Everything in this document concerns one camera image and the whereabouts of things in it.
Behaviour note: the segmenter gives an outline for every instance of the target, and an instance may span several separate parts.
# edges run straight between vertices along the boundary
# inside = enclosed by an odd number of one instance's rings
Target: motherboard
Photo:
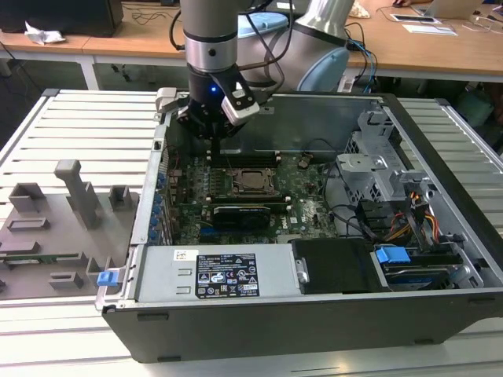
[[[323,198],[325,163],[300,154],[263,161],[192,158],[170,173],[174,243],[288,243],[336,237]]]

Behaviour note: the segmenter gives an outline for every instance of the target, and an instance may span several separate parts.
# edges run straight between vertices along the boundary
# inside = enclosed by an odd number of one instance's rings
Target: warning label
[[[198,298],[259,296],[255,254],[197,255]]]

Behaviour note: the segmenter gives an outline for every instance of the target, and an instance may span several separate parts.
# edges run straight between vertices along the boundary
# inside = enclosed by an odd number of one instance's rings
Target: desk
[[[389,6],[391,0],[362,0],[372,18],[357,21],[365,29],[368,48],[379,60],[377,74],[390,77],[417,79],[446,79],[460,81],[503,82],[503,35],[478,33],[462,27],[463,21],[451,20],[457,37],[446,35],[418,35],[409,33],[401,23],[386,20],[376,10]],[[159,5],[125,3],[128,8],[152,7],[143,13],[155,13]],[[488,13],[493,5],[483,5]],[[24,35],[0,35],[2,41],[19,59],[72,61],[81,65],[90,90],[99,90],[94,71],[96,63],[185,66],[184,54],[169,42],[168,30],[176,9],[160,8],[166,15],[138,24],[132,17],[137,11],[124,9],[123,24],[113,38],[68,36],[68,41],[56,45],[39,46]],[[383,9],[385,13],[413,13],[411,9]],[[355,38],[359,31],[351,29]],[[183,40],[181,25],[175,28],[175,39]],[[9,55],[0,50],[0,58]],[[352,53],[346,79],[354,78],[363,67],[363,58]]]
[[[444,79],[459,81],[503,82],[503,35],[470,31],[463,20],[447,23],[458,36],[422,35],[409,33],[404,23],[385,18],[380,7],[389,6],[391,0],[361,0],[371,14],[367,20],[358,20],[365,30],[367,48],[377,55],[377,74],[388,77],[415,79]],[[481,5],[483,15],[491,13],[495,5]],[[411,8],[382,9],[387,15],[414,14]],[[350,27],[356,39],[361,38],[358,27]],[[354,78],[361,70],[363,58],[351,53],[345,76]]]

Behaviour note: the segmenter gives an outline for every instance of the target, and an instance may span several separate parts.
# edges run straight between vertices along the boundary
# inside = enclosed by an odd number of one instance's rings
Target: robotic arm
[[[348,58],[343,26],[353,2],[311,0],[306,15],[291,24],[292,30],[283,27],[263,38],[254,35],[240,40],[238,56],[240,13],[263,10],[270,0],[181,0],[189,99],[178,112],[178,122],[195,137],[211,140],[213,149],[218,151],[219,141],[235,135],[267,100],[266,92],[253,91],[250,82],[259,86],[276,83],[284,71],[286,87],[309,90],[316,81],[310,73],[313,68],[318,67],[318,80],[326,81],[324,75],[320,78],[320,66],[325,67],[324,72],[330,70],[332,81],[339,81]],[[281,54],[276,70],[271,69],[273,58],[264,43],[269,51],[286,52]],[[326,64],[327,58],[336,60],[338,71],[334,71],[333,64]],[[261,60],[266,64],[249,64]],[[245,78],[237,61],[258,67],[246,71]]]

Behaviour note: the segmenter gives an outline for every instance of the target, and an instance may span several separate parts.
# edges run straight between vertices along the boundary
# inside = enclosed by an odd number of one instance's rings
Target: blue drive latch
[[[102,271],[97,276],[98,287],[117,287],[119,285],[119,271]]]
[[[379,263],[410,263],[410,256],[404,247],[382,246],[376,250]]]

